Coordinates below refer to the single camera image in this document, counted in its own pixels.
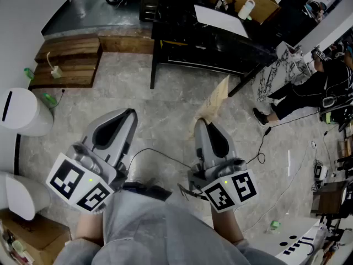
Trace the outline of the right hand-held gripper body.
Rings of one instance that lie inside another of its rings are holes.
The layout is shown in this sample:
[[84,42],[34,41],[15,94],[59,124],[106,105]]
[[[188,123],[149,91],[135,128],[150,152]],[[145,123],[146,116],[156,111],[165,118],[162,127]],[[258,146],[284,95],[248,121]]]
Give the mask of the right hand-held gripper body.
[[217,213],[234,210],[258,197],[254,173],[241,158],[226,160],[206,170],[188,171],[189,194],[208,201]]

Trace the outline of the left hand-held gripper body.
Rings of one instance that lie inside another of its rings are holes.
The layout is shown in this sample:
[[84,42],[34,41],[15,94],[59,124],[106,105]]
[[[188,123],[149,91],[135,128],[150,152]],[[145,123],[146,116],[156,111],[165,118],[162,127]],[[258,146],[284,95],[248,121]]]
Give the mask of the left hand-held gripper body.
[[102,160],[81,142],[60,153],[46,185],[70,206],[81,212],[103,212],[112,195],[124,186],[128,171]]

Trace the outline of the person's right forearm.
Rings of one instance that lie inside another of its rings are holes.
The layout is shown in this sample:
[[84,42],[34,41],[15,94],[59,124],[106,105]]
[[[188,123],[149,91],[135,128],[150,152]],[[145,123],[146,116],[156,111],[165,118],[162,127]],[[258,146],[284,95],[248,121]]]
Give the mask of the person's right forearm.
[[213,228],[220,236],[230,243],[238,244],[244,240],[233,210],[218,213],[214,207],[211,207],[211,215]]

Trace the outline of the person's left forearm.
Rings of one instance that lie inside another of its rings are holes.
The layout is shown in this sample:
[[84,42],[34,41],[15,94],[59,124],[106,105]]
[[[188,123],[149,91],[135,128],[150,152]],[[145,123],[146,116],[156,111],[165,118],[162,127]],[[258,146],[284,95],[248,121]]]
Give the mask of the person's left forearm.
[[84,239],[99,246],[103,246],[103,214],[81,213],[77,224],[75,239]]

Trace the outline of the low brown cardboard box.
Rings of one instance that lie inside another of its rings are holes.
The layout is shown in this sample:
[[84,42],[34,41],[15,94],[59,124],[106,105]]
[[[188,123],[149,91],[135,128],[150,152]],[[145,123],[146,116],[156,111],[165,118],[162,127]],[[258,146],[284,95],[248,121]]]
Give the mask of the low brown cardboard box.
[[70,240],[69,228],[58,222],[41,215],[27,221],[9,210],[0,211],[0,241],[21,265],[53,265]]

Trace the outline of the person's grey shirt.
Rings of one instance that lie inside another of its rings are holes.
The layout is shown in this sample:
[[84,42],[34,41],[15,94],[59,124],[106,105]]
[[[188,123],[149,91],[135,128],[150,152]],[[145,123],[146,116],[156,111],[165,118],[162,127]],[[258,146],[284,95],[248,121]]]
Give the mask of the person's grey shirt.
[[74,238],[54,265],[286,265],[245,238],[230,243],[176,193],[163,201],[123,191],[102,214],[104,245]]

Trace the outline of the wooden step platform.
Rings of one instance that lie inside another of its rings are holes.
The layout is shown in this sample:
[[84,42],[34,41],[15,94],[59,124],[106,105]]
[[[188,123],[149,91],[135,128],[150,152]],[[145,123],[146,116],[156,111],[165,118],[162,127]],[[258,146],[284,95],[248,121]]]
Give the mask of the wooden step platform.
[[[59,66],[61,78],[51,76],[50,62]],[[101,42],[95,34],[64,36],[46,40],[35,56],[37,67],[29,88],[91,88],[103,53]]]

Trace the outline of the wooden threshold plank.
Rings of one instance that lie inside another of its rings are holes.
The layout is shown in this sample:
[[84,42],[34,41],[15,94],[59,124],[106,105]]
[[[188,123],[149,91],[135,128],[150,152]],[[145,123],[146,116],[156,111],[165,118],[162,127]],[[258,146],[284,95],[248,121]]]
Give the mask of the wooden threshold plank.
[[104,52],[153,54],[154,40],[141,36],[99,36]]

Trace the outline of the white round trash bin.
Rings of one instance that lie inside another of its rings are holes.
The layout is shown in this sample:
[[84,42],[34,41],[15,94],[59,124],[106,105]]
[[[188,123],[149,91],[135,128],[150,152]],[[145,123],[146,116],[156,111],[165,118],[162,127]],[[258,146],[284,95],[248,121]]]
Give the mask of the white round trash bin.
[[25,88],[11,88],[0,96],[0,126],[24,136],[44,136],[54,118],[49,108]]

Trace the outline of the small white adapter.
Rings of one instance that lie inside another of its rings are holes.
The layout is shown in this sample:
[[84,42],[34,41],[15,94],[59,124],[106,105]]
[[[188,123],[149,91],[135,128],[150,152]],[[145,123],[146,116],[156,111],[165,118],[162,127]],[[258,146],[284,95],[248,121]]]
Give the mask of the small white adapter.
[[47,59],[47,63],[49,64],[50,68],[51,68],[51,76],[54,79],[58,79],[62,77],[62,70],[59,68],[59,66],[53,66],[52,63],[50,62],[50,51],[46,54],[46,59]]

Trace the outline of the white board with black marks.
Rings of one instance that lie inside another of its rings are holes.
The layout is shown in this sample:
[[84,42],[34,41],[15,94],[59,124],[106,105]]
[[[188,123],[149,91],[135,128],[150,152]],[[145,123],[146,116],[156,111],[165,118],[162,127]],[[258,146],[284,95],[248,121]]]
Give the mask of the white board with black marks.
[[285,246],[276,258],[286,265],[306,265],[322,249],[327,234],[326,226],[322,223],[316,224],[302,236],[290,239],[289,245]]

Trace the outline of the small white floor device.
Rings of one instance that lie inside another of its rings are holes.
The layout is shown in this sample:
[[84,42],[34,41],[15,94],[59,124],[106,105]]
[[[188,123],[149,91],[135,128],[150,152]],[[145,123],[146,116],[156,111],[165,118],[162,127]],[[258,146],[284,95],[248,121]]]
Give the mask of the small white floor device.
[[316,181],[324,181],[327,177],[327,172],[327,166],[317,163],[314,168],[314,179]]

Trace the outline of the black marble vanity counter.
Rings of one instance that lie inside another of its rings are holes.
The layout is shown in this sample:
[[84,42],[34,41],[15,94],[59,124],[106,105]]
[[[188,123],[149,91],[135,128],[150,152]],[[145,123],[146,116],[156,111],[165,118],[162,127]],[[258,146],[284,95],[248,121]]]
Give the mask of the black marble vanity counter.
[[150,88],[154,89],[160,63],[180,65],[238,76],[232,97],[265,67],[277,60],[274,49],[210,25],[175,25],[154,20]]

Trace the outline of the white marble pattern cabinet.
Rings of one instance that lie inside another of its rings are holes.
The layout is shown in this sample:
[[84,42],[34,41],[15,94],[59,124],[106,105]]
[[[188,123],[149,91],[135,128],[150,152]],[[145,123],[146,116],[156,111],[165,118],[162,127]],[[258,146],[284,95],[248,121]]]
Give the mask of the white marble pattern cabinet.
[[264,67],[252,81],[255,100],[268,101],[270,95],[291,84],[302,84],[310,78],[312,72],[306,64],[301,49],[292,53],[292,47],[285,42],[276,49],[277,60],[268,67]]

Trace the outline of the white sink basin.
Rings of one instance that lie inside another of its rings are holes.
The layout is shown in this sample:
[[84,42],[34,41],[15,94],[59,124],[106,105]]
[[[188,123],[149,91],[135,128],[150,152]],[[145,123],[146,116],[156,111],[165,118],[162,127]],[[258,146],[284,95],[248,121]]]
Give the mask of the white sink basin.
[[210,25],[248,38],[248,34],[245,31],[242,22],[238,18],[197,4],[194,5],[194,8],[199,23]]

